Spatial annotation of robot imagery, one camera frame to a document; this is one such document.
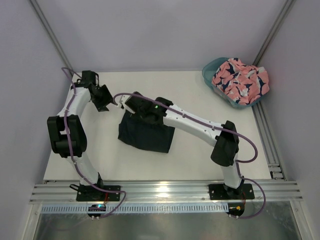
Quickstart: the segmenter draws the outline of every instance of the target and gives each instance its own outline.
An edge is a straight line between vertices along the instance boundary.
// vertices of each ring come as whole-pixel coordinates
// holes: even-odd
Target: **gray panel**
[[[261,203],[247,203],[245,213],[252,214],[260,207]],[[248,220],[236,220],[225,213],[125,214],[98,221],[88,218],[82,214],[43,214],[34,240],[301,239],[289,202],[269,202],[259,217]],[[57,230],[70,227],[68,231]]]
[[[285,0],[38,0],[75,70],[199,70],[252,63]]]
[[[47,118],[68,91],[55,48],[26,0],[0,3],[0,238],[22,234],[50,153]]]
[[[319,231],[320,1],[296,1],[261,61],[271,91],[262,101],[288,179],[297,180]]]

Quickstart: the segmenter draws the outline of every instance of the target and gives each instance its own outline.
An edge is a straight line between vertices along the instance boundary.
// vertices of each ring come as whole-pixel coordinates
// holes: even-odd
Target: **cable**
[[[78,168],[78,165],[77,165],[77,162],[75,161],[74,159],[74,151],[72,149],[72,142],[71,142],[71,137],[70,137],[70,132],[69,132],[69,127],[68,127],[68,122],[67,122],[67,116],[68,116],[68,111],[69,111],[69,108],[73,102],[73,100],[75,99],[76,97],[76,94],[77,94],[77,88],[75,86],[75,84],[73,83],[72,81],[72,78],[70,76],[68,76],[68,74],[65,72],[65,70],[69,70],[69,71],[72,71],[73,73],[75,73],[72,69],[69,69],[69,68],[66,68],[66,67],[63,67],[62,68],[62,71],[64,72],[64,74],[68,77],[68,79],[70,80],[71,84],[72,84],[72,87],[73,87],[73,95],[70,99],[70,101],[68,102],[68,104],[66,105],[66,108],[65,108],[65,112],[64,112],[64,116],[63,116],[63,122],[64,122],[64,128],[65,128],[65,133],[66,133],[66,138],[67,138],[67,141],[68,141],[68,146],[69,146],[69,151],[70,151],[70,158],[72,160],[72,162],[74,163],[74,168],[76,170],[76,172],[79,174],[79,176],[85,180],[91,187],[93,187],[94,189],[98,190],[98,191],[101,191],[101,192],[104,192],[104,193],[110,193],[110,194],[124,194],[122,200],[120,201],[120,203],[114,208],[112,209],[110,212],[100,216],[100,219],[102,218],[106,218],[108,216],[110,216],[114,211],[116,211],[120,205],[124,202],[126,196],[127,196],[127,193],[126,191],[111,191],[111,190],[105,190],[105,189],[102,189],[100,187],[97,187],[96,185],[94,185],[92,182],[90,182],[79,170]]]
[[[265,205],[266,205],[266,194],[265,194],[263,188],[262,188],[256,181],[254,181],[254,180],[252,180],[252,179],[250,179],[250,178],[245,178],[245,177],[243,177],[243,176],[241,175],[241,173],[240,173],[240,168],[239,168],[239,163],[248,164],[248,163],[252,163],[254,160],[257,159],[257,157],[258,157],[258,149],[257,149],[257,146],[254,144],[253,141],[251,141],[249,138],[247,138],[246,136],[244,136],[244,135],[242,135],[242,134],[240,134],[240,133],[238,133],[238,132],[236,132],[236,131],[232,131],[232,130],[229,130],[229,129],[225,129],[225,128],[222,128],[222,127],[212,126],[211,124],[208,124],[208,123],[206,123],[206,122],[200,121],[200,120],[198,120],[198,119],[195,119],[194,117],[191,117],[191,116],[189,116],[189,115],[187,115],[187,114],[184,114],[184,113],[181,112],[181,111],[178,111],[178,110],[175,110],[175,109],[173,109],[173,108],[171,108],[171,107],[169,107],[169,106],[166,106],[166,105],[164,105],[163,103],[161,103],[161,102],[159,102],[159,101],[153,100],[153,99],[151,99],[151,98],[149,98],[149,97],[142,96],[142,95],[139,95],[139,94],[128,93],[128,92],[118,93],[118,94],[114,95],[114,97],[113,97],[113,103],[114,103],[115,105],[117,105],[116,97],[118,97],[118,96],[123,96],[123,95],[128,95],[128,96],[131,96],[131,97],[137,97],[137,98],[141,98],[141,99],[150,101],[150,102],[152,102],[152,103],[154,103],[154,104],[157,104],[157,105],[159,105],[159,106],[161,106],[161,107],[163,107],[163,108],[165,108],[165,109],[168,109],[168,110],[170,110],[170,111],[172,111],[172,112],[174,112],[174,113],[176,113],[176,114],[178,114],[178,115],[181,115],[181,116],[184,117],[184,118],[190,119],[190,120],[194,121],[195,123],[198,123],[198,124],[200,124],[200,125],[203,125],[203,126],[205,126],[205,127],[211,128],[211,129],[215,129],[215,130],[223,131],[223,132],[230,133],[230,134],[233,134],[233,135],[237,135],[238,137],[246,140],[246,141],[253,147],[253,149],[254,149],[254,156],[253,156],[252,159],[246,160],[246,161],[244,161],[244,160],[235,160],[237,173],[238,173],[238,175],[239,175],[239,177],[240,177],[241,179],[243,179],[243,180],[245,180],[245,181],[253,182],[255,185],[258,186],[258,188],[261,190],[262,195],[263,195],[263,204],[262,204],[261,209],[260,209],[257,213],[255,213],[255,214],[253,214],[253,215],[251,215],[251,216],[240,216],[240,217],[238,217],[238,219],[251,219],[251,218],[254,218],[254,217],[258,216],[258,215],[263,211],[263,209],[265,208]]]

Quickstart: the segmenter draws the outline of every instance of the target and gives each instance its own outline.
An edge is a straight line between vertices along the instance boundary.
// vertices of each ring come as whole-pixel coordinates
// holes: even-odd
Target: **gray floor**
[[[247,203],[245,214],[256,212],[260,206]],[[301,239],[289,202],[269,202],[261,215],[247,220],[229,218],[226,213],[122,214],[99,221],[88,218],[83,214],[43,214],[34,240]]]

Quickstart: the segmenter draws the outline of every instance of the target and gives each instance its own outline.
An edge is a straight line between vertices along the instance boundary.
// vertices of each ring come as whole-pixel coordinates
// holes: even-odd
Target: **black mounting plate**
[[[237,198],[231,198],[227,191],[225,190],[224,184],[209,184],[209,195],[210,200],[242,200],[245,198],[246,200],[255,199],[254,190],[250,183],[244,183],[242,185],[242,192],[244,194],[239,195]]]
[[[70,188],[73,190],[76,190],[76,201],[77,202],[103,202],[106,198],[106,193],[98,191],[94,189],[91,186],[77,186],[74,184],[70,185]],[[110,191],[120,191],[121,186],[119,185],[104,185],[103,186],[104,190],[110,190]],[[119,202],[120,201],[120,193],[108,193],[107,197],[108,202]]]

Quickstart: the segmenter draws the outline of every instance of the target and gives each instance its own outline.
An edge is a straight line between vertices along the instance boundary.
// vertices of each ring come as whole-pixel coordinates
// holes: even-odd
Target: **table surface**
[[[100,85],[112,95],[134,91],[155,99],[163,97],[182,109],[213,122],[232,121],[239,133],[257,146],[258,157],[241,164],[242,175],[270,179],[270,173],[251,107],[234,109],[206,86],[200,71],[100,72]],[[89,102],[81,116],[87,136],[87,153],[104,180],[186,181],[222,180],[223,173],[211,159],[213,148],[203,140],[176,129],[169,153],[140,150],[118,140],[118,125],[124,110],[110,104],[110,111],[98,112]],[[238,157],[249,160],[254,150],[240,139]],[[72,165],[51,151],[44,180],[78,180]]]

